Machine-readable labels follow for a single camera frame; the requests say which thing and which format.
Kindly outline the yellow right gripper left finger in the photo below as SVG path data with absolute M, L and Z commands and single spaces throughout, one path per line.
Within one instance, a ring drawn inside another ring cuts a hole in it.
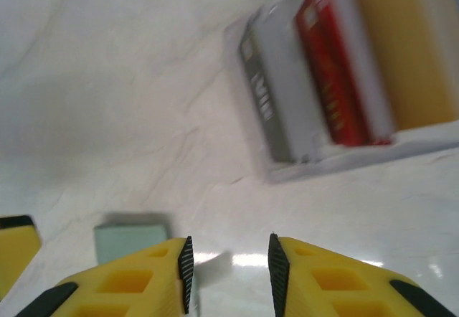
M 19 314 L 186 316 L 193 276 L 192 238 L 173 238 L 71 275 Z

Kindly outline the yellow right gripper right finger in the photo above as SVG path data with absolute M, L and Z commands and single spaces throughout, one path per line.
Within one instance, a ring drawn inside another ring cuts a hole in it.
M 276 316 L 452 316 L 409 278 L 291 237 L 270 235 Z

